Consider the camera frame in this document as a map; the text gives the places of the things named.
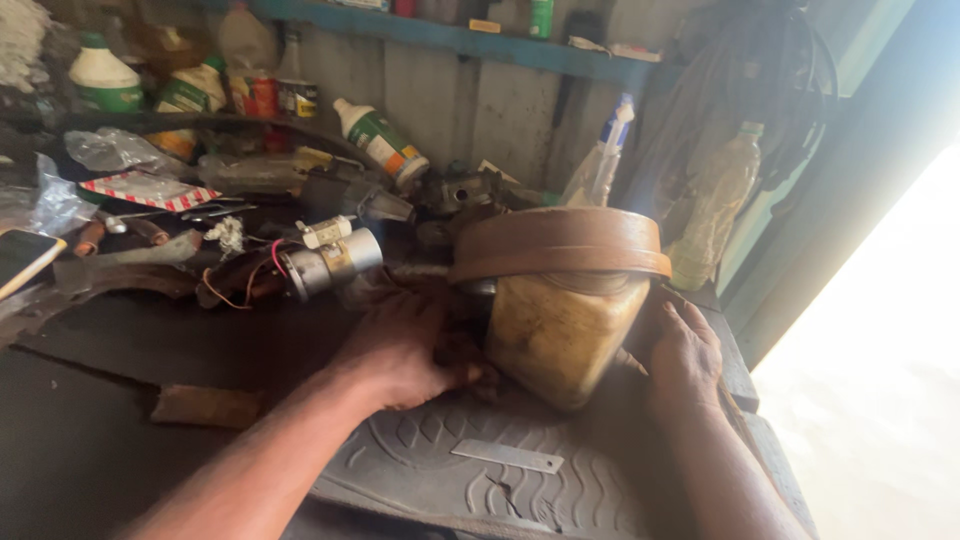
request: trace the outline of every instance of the rubber mat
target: rubber mat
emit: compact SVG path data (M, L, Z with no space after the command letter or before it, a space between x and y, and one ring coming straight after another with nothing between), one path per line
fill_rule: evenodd
M641 410L643 386L633 366L616 365L573 415L518 389L497 405L451 395L383 411L351 435L313 494L506 537L692 538L681 483ZM550 475L451 454L464 439L565 461Z

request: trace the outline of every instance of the red wire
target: red wire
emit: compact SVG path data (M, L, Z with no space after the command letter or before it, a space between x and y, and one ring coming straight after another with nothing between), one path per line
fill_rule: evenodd
M284 278L286 278L287 272L286 270L283 269L283 266L280 266L280 261L276 258L276 246L280 245L280 242L282 241L283 241L283 238L281 238L280 240L275 240L274 243L271 244L270 256L274 258L274 264L276 265L276 269L280 271L280 274L283 274Z

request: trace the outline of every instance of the yellow plastic container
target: yellow plastic container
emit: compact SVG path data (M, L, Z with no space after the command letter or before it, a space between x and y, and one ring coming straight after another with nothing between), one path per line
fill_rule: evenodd
M641 272L500 278L485 353L553 406L581 408L634 323L650 279Z

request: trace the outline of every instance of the blue shelf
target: blue shelf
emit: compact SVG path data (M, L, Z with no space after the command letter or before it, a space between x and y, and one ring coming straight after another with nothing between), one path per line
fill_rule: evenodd
M228 5L227 0L199 1L221 11ZM265 18L307 21L329 32L445 49L469 57L615 83L628 90L643 88L655 65L648 61L610 58L604 53L576 47L474 32L319 0L252 0L249 4L254 13Z

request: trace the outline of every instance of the silver metal cylinder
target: silver metal cylinder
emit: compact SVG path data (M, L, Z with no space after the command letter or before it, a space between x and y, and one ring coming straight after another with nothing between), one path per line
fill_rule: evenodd
M380 245L369 229L358 229L335 244L316 250L281 254L290 284L301 302L336 285L350 282L357 274L383 263Z

